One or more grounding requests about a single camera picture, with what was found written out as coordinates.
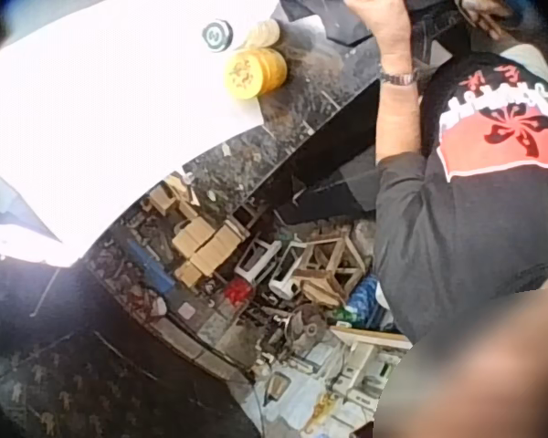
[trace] red object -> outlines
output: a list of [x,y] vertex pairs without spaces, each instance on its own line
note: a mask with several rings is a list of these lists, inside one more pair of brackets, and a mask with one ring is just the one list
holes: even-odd
[[231,304],[237,306],[237,304],[246,301],[252,291],[252,286],[241,276],[237,276],[226,286],[225,295]]

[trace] yellow container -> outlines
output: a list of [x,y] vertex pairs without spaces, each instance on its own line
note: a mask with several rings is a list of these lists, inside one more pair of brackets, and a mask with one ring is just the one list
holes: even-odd
[[276,50],[242,50],[227,62],[226,87],[237,99],[252,99],[277,89],[287,76],[286,61]]

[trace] black t-shirt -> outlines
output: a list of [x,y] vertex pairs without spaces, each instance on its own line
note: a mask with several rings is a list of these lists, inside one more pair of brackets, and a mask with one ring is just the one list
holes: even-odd
[[548,83],[492,54],[449,62],[425,93],[422,129],[423,155],[379,163],[375,240],[413,342],[548,277]]

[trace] man's arm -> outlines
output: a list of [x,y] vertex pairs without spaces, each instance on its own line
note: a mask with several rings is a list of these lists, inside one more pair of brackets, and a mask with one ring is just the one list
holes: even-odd
[[[346,0],[374,33],[384,72],[412,73],[412,27],[404,0]],[[416,83],[381,86],[375,139],[376,161],[403,152],[420,152],[420,109]]]

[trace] forearm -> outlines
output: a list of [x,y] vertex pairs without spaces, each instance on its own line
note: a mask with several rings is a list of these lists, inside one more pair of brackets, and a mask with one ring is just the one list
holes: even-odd
[[[393,55],[382,55],[382,67],[390,75],[412,73],[412,52],[409,48]],[[375,159],[403,152],[420,152],[420,108],[416,83],[398,86],[384,83],[375,137]]]

